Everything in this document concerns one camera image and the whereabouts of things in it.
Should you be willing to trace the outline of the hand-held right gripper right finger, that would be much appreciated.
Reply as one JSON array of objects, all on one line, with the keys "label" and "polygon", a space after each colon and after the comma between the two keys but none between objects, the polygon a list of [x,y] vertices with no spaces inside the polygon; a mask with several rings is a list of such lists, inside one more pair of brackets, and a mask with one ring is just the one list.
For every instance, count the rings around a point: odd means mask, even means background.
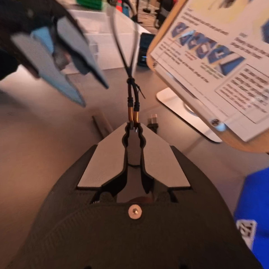
[{"label": "hand-held right gripper right finger", "polygon": [[190,188],[171,146],[146,125],[139,125],[141,180],[144,191],[163,192]]}]

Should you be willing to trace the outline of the instruction sheet on wooden stand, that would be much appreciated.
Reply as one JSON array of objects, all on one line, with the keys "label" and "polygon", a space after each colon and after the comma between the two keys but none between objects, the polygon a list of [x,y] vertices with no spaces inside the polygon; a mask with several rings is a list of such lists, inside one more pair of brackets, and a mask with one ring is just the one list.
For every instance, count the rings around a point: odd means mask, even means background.
[{"label": "instruction sheet on wooden stand", "polygon": [[178,84],[151,56],[151,52],[153,52],[159,45],[161,39],[166,32],[168,32],[186,3],[187,1],[184,0],[177,2],[147,51],[147,64],[149,68],[168,86],[166,89],[157,93],[157,99],[182,120],[185,120],[186,123],[190,124],[191,128],[196,132],[201,133],[205,138],[212,142],[224,142],[227,145],[244,152],[268,153],[268,130],[256,136],[249,142],[243,142],[228,128],[223,132],[217,131],[211,124],[211,121],[213,120],[212,116],[209,118],[208,112],[201,111],[203,109],[201,103],[198,103],[198,100],[188,93],[183,86]]}]

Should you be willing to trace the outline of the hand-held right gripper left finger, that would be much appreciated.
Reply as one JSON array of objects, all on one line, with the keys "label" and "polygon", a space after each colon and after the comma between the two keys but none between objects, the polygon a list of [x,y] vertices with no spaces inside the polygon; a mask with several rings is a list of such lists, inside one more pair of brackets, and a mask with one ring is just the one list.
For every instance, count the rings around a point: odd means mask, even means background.
[{"label": "hand-held right gripper left finger", "polygon": [[128,124],[124,123],[109,134],[96,147],[77,185],[81,190],[109,192],[113,197],[127,183]]}]

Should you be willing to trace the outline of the person's right hand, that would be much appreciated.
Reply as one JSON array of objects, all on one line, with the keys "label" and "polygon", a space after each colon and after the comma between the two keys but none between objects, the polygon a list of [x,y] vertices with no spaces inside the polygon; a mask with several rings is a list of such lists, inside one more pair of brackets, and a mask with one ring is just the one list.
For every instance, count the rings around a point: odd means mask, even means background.
[{"label": "person's right hand", "polygon": [[154,199],[151,197],[136,197],[128,201],[128,203],[139,204],[139,203],[153,203]]}]

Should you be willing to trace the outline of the person's left forearm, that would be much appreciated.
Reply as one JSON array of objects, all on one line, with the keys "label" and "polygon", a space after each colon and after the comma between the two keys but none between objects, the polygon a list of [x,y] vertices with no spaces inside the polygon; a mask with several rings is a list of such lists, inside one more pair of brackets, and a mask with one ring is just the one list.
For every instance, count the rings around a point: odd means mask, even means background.
[{"label": "person's left forearm", "polygon": [[17,71],[19,63],[16,58],[0,49],[0,80]]}]

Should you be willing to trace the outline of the printed instruction sheet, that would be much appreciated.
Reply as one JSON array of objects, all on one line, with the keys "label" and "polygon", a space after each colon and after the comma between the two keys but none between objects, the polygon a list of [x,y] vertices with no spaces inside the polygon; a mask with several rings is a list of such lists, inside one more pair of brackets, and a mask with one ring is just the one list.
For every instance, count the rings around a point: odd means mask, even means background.
[{"label": "printed instruction sheet", "polygon": [[181,87],[247,142],[268,129],[269,1],[187,1],[150,56]]}]

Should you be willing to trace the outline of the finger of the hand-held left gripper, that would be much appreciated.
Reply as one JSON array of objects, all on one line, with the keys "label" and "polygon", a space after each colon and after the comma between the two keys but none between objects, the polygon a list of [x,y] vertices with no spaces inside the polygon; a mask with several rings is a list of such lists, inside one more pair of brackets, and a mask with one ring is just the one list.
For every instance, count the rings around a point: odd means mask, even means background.
[{"label": "finger of the hand-held left gripper", "polygon": [[83,75],[91,72],[105,89],[108,89],[109,85],[91,53],[88,40],[67,17],[58,19],[57,35],[70,54],[76,69]]},{"label": "finger of the hand-held left gripper", "polygon": [[85,101],[75,86],[61,73],[56,66],[53,53],[54,43],[50,33],[26,34],[17,33],[11,36],[12,42],[20,52],[37,69],[38,75],[57,89],[61,94],[81,107],[85,107]]}]

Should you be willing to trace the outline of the black screen device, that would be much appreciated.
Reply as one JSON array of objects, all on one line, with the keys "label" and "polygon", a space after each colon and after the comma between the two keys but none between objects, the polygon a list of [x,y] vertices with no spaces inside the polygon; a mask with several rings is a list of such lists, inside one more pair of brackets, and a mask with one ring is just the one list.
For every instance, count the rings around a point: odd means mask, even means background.
[{"label": "black screen device", "polygon": [[155,37],[155,34],[152,34],[152,33],[142,33],[140,35],[139,53],[138,53],[138,58],[137,58],[138,66],[148,67],[147,51],[154,37]]}]

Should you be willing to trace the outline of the black cable orange plug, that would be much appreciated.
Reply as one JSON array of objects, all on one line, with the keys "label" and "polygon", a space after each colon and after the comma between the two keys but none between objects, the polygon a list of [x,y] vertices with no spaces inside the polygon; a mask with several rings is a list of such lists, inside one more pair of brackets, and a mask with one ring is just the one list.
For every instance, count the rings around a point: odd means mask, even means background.
[{"label": "black cable orange plug", "polygon": [[139,100],[139,93],[141,93],[142,97],[145,99],[146,97],[141,91],[140,86],[136,83],[135,78],[133,77],[134,67],[135,67],[135,56],[137,52],[137,46],[138,41],[140,37],[139,33],[139,26],[136,22],[134,22],[134,37],[132,42],[132,54],[130,59],[130,64],[127,64],[127,60],[125,58],[125,55],[123,53],[122,46],[120,44],[117,30],[116,30],[116,11],[118,11],[115,7],[110,6],[110,24],[111,24],[111,30],[112,34],[116,43],[116,47],[119,51],[120,58],[123,62],[124,69],[127,74],[127,107],[128,107],[128,119],[129,119],[129,127],[131,130],[134,130],[135,132],[138,131],[139,128],[139,113],[140,113],[140,100]]}]

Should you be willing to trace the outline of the blue plastic bin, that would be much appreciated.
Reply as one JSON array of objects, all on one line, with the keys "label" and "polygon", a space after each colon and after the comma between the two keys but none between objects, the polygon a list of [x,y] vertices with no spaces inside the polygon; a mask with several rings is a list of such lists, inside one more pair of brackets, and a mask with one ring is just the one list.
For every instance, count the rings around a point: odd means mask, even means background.
[{"label": "blue plastic bin", "polygon": [[269,268],[269,168],[246,177],[234,212],[236,227],[247,247]]}]

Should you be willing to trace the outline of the green crate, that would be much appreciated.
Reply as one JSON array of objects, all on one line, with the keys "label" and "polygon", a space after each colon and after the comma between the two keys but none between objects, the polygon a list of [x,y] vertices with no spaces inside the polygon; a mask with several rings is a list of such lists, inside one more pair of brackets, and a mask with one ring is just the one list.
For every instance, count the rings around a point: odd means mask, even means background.
[{"label": "green crate", "polygon": [[102,0],[76,0],[77,4],[95,11],[101,11],[103,9]]}]

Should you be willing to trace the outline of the clear plastic box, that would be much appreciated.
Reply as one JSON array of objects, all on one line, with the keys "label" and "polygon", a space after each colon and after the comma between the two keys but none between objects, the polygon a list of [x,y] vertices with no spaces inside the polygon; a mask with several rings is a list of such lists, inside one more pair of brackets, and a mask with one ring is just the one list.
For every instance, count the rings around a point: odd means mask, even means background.
[{"label": "clear plastic box", "polygon": [[[88,38],[90,49],[99,67],[102,70],[124,67],[107,13],[105,11],[76,9],[69,9],[69,12],[78,21],[79,26]],[[135,23],[119,11],[114,12],[114,23],[126,63],[130,65],[133,54]]]}]

